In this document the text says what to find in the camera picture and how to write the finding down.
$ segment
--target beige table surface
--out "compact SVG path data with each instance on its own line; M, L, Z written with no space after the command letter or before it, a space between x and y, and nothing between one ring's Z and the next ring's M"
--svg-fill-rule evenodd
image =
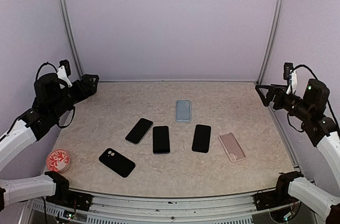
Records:
M191 100L192 121L175 121L176 100ZM169 126L171 153L152 153L152 129L136 146L125 136L140 118ZM196 124L211 126L207 154L191 150ZM218 135L232 132L247 158L231 163ZM64 148L71 163L63 176L70 187L114 195L201 197L275 187L279 172L293 167L268 110L252 83L100 83L98 92L76 105L70 127L54 149ZM122 178L99 162L113 148L135 162Z

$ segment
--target red floral pattern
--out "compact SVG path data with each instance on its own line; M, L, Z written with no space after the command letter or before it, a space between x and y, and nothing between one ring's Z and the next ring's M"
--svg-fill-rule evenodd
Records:
M63 166L66 167L70 162L69 154L63 149L54 150L47 157L46 164L48 170L59 172L60 167L58 168L58 165L60 165L61 162L64 162Z

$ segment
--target pink phone case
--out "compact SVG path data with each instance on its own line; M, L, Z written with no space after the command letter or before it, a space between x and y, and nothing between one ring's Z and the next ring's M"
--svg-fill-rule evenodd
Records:
M233 133L219 135L218 139L221 142L225 153L227 153L227 156L232 163L239 162L247 157L242 146Z

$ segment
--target red and white round container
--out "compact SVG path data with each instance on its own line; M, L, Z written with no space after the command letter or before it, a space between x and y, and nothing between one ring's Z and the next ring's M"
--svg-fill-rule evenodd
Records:
M70 165L70 155L64 149L55 149L52 151L47 159L46 159L46 166L48 170L55 171L57 173L61 173Z

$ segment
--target vertical metal post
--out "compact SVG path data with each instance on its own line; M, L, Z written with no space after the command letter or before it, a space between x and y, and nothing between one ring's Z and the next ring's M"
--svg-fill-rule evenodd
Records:
M59 0L61 12L62 12L62 17L65 25L65 31L67 35L67 39L69 41L70 49L71 49L71 54L72 58L76 67L76 71L79 77L84 75L83 68L80 63L79 55L77 52L77 48L75 46L74 38L73 38L73 33L70 25L70 19L69 15L67 13L67 6L66 6L66 0Z
M267 68L268 68L268 64L269 64L269 59L270 59L271 53L273 52L273 47L274 47L274 42L275 42L276 33L277 33L277 29L278 29L278 24L279 24L279 21L280 21L282 4L283 4L283 0L276 0L275 13L274 13L273 22L271 24L270 35L269 35L269 39L268 39L268 43L267 43L267 47L266 47L266 54L265 54L265 58L263 59L263 62L262 62L259 77L257 79L258 84L262 84L262 82L264 80L264 77L266 75L266 71L267 71Z

